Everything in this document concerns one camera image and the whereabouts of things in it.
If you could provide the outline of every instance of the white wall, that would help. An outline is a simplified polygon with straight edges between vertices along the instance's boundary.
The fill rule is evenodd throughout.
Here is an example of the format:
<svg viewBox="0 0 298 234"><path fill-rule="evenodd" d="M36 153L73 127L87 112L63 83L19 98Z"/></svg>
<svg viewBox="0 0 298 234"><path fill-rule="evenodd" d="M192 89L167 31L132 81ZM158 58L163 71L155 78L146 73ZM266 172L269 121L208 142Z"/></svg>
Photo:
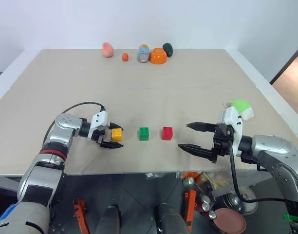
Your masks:
<svg viewBox="0 0 298 234"><path fill-rule="evenodd" d="M298 48L298 0L0 0L0 71L25 48L239 48L271 79Z"/></svg>

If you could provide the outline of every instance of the green lego block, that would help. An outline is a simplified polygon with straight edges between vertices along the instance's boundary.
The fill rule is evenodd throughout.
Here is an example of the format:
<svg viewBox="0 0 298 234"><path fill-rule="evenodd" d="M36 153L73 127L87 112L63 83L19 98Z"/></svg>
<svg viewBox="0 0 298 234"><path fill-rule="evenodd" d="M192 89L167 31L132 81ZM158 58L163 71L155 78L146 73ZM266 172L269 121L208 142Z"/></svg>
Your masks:
<svg viewBox="0 0 298 234"><path fill-rule="evenodd" d="M149 140L149 128L139 128L139 140Z"/></svg>

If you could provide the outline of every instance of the black cable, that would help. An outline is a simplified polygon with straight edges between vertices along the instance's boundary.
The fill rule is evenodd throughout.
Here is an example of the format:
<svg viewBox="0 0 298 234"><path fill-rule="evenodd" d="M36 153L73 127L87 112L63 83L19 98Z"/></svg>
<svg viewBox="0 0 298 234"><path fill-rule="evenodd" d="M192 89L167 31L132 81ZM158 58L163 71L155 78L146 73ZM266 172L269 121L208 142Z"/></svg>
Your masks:
<svg viewBox="0 0 298 234"><path fill-rule="evenodd" d="M102 104L100 104L100 103L98 103L98 102L86 101L86 102L81 102L81 103L78 103L78 104L76 104L76 105L73 105L72 107L69 107L68 109L66 109L66 110L64 110L63 112L61 112L61 114L66 113L67 111L73 109L74 107L81 106L81 105L85 105L85 104L94 104L94 105L98 105L98 106L100 106L100 111L104 111L104 110L106 109ZM43 139L43 144L44 144L44 142L46 141L46 138L47 138L48 134L50 133L50 130L52 129L52 127L53 127L54 124L55 124L55 120L51 123L51 125L50 125L49 128L47 129L46 134L45 134L44 139Z"/></svg>
<svg viewBox="0 0 298 234"><path fill-rule="evenodd" d="M238 181L237 181L237 175L236 175L236 167L235 167L235 160L233 157L233 151L232 151L232 141L229 140L228 141L228 148L229 148L229 156L230 156L230 165L231 165L231 174L232 174L232 181L233 181L233 186L235 188L235 192L236 195L239 197L239 199L243 202L247 202L247 203L253 203L253 202L260 202L260 201L281 201L281 202L285 202L284 199L281 198L259 198L259 199L252 199L252 200L247 200L245 199L238 188Z"/></svg>

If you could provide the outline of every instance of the orange ball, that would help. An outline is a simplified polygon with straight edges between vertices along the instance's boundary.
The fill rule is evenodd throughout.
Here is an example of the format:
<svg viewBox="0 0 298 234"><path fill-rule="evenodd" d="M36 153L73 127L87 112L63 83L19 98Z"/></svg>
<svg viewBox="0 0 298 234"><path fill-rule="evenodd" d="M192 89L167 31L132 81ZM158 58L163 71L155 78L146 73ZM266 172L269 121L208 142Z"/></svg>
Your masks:
<svg viewBox="0 0 298 234"><path fill-rule="evenodd" d="M123 53L123 54L122 54L122 60L125 61L125 62L127 62L127 61L129 60L129 55L128 55L128 53Z"/></svg>

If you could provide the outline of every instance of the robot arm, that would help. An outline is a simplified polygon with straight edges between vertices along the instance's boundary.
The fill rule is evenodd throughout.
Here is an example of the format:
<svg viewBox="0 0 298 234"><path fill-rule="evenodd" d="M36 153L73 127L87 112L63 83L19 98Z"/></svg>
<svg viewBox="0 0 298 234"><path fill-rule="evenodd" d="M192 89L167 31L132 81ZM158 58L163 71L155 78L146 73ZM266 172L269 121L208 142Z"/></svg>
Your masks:
<svg viewBox="0 0 298 234"><path fill-rule="evenodd" d="M261 170L261 166L265 168L275 178L284 197L284 200L276 199L286 204L288 214L284 217L290 222L292 233L298 234L298 151L296 147L290 141L277 136L242 136L242 129L239 129L242 127L242 121L239 121L241 116L236 117L236 115L236 110L229 107L220 115L218 124L195 122L187 125L196 131L214 132L211 150L192 144L178 146L190 154L207 158L213 163L216 163L218 155L230 154L230 157L233 157L239 150L242 162L257 164L258 170Z"/></svg>
<svg viewBox="0 0 298 234"><path fill-rule="evenodd" d="M105 110L94 115L91 123L66 113L57 116L54 129L20 180L18 203L11 205L0 217L0 234L46 234L49 207L62 198L66 177L63 171L73 137L95 140L104 148L123 147L117 142L103 140L106 128L121 127L109 122Z"/></svg>

